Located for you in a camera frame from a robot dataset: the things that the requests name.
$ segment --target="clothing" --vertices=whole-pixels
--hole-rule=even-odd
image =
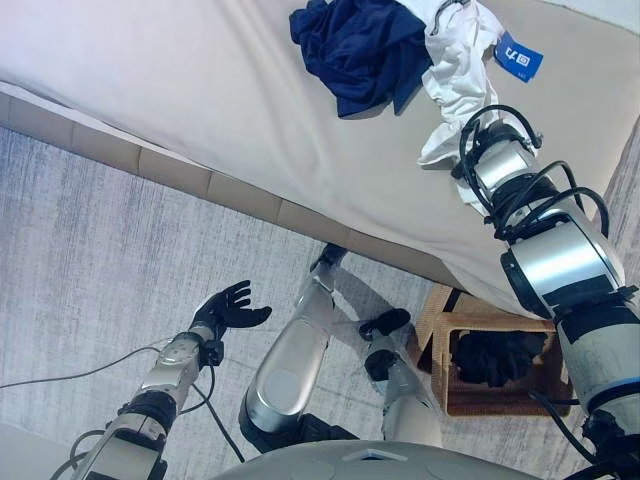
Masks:
[[[463,382],[502,387],[527,375],[546,339],[545,333],[473,331],[460,338],[452,360]]]
[[[289,17],[309,73],[337,98],[339,117],[393,100],[398,114],[431,65],[424,23],[388,0],[311,0]]]
[[[482,107],[498,103],[482,55],[498,41],[504,29],[493,13],[476,0],[462,2],[464,5],[442,0],[398,1],[426,25],[425,45],[433,66],[422,81],[440,107],[443,119],[427,139],[418,164],[428,165],[452,156],[458,159],[462,127]],[[496,118],[495,113],[488,113],[483,121]]]

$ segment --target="robot forearm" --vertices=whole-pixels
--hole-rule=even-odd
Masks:
[[[80,464],[73,479],[161,479],[160,459],[174,420],[201,368],[201,345],[213,339],[204,326],[178,334],[160,354],[131,402],[119,412]]]
[[[530,138],[500,120],[480,128],[487,110],[515,115]],[[585,435],[598,458],[608,458],[629,438],[636,438],[637,448],[640,434],[640,320],[630,301],[637,289],[625,286],[623,267],[606,238],[602,199],[577,187],[564,162],[539,169],[531,146],[539,148],[541,141],[526,119],[510,107],[492,105],[463,129],[460,166],[453,173],[469,183],[489,213],[495,237],[507,242],[500,260],[521,305],[555,322],[569,376],[590,415]],[[567,173],[570,188],[564,192],[547,176],[555,167]],[[587,219],[580,195],[598,206],[600,230]]]

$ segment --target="bed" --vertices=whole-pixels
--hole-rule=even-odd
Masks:
[[[545,134],[542,164],[567,160],[603,193],[638,116],[637,33],[537,0],[484,4],[544,54],[529,83],[487,60],[501,102]],[[0,125],[520,312],[492,228],[447,171],[416,165],[436,105],[420,91],[400,116],[337,118],[290,39],[302,6],[0,0]]]

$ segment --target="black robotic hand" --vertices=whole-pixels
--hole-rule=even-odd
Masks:
[[[265,322],[271,315],[271,307],[244,308],[251,304],[250,284],[244,280],[213,295],[198,309],[191,325],[204,323],[220,339],[228,327],[249,328]]]

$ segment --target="blue cloth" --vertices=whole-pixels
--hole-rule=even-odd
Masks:
[[[402,110],[433,64],[424,23],[390,0],[311,0],[289,17],[309,73],[337,98],[338,116],[393,100]]]

